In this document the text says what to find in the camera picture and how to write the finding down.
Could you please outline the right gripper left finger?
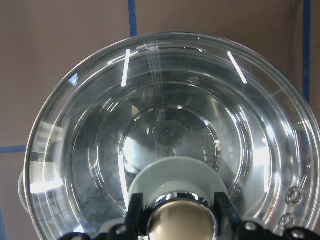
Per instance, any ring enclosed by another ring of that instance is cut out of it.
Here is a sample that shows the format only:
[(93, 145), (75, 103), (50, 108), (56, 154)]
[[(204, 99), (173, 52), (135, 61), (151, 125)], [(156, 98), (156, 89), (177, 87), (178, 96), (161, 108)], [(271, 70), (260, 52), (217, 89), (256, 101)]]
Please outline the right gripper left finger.
[(137, 240), (141, 232), (144, 195), (134, 193), (124, 223), (112, 226), (108, 232), (102, 232), (94, 240)]

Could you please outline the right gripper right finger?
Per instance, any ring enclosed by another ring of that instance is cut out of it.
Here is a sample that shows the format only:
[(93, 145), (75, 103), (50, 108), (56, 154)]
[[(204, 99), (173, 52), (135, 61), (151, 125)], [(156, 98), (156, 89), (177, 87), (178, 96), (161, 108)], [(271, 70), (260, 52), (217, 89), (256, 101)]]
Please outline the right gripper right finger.
[(252, 220), (242, 220), (235, 207), (224, 192), (214, 194), (214, 216), (216, 219), (216, 238), (218, 240), (318, 240), (315, 232), (303, 228), (286, 229), (282, 235), (265, 229)]

